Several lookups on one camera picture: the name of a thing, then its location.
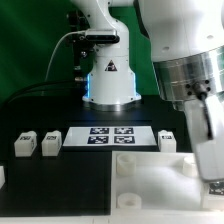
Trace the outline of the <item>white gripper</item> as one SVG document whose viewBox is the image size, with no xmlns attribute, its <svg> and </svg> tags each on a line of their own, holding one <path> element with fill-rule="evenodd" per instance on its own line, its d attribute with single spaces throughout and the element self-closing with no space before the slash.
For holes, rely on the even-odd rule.
<svg viewBox="0 0 224 224">
<path fill-rule="evenodd" d="M 216 95 L 209 96 L 205 102 L 211 123 L 211 137 L 208 137 L 202 102 L 198 99 L 184 102 L 191 148 L 201 180 L 224 181 L 224 107 Z"/>
</svg>

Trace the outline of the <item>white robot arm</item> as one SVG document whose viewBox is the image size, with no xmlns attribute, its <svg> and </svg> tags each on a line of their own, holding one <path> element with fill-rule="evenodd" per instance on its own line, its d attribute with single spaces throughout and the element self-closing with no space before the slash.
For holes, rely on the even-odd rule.
<svg viewBox="0 0 224 224">
<path fill-rule="evenodd" d="M 89 22 L 95 43 L 85 104 L 120 110 L 141 99 L 129 68 L 128 29 L 109 13 L 133 5 L 151 42 L 160 97 L 185 113 L 201 179 L 224 180 L 224 0 L 71 0 Z"/>
</svg>

